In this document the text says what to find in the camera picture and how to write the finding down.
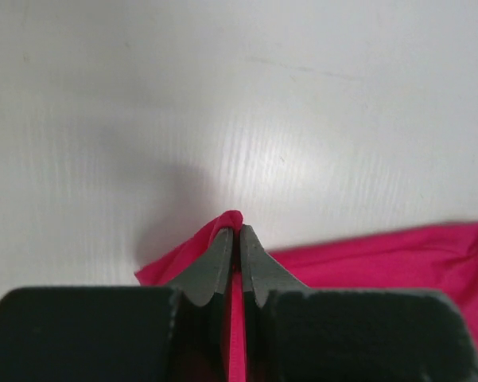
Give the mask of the pink t shirt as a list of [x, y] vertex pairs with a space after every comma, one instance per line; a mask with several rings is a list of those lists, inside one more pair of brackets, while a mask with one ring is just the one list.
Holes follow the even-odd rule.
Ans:
[[[221, 228], [243, 226], [229, 210], [135, 276], [143, 286], [179, 275], [210, 246]], [[432, 288], [460, 308], [478, 347], [478, 222], [434, 224], [397, 232], [270, 253], [309, 287]]]

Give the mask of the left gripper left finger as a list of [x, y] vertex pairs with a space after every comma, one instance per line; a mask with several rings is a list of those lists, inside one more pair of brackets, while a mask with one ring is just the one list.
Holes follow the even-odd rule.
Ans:
[[0, 381], [224, 381], [234, 233], [163, 286], [51, 286], [0, 300]]

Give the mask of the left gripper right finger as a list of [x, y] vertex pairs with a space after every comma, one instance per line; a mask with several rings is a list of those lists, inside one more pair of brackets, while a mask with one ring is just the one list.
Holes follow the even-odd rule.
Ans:
[[478, 381], [461, 312], [427, 289], [314, 289], [242, 228], [249, 381]]

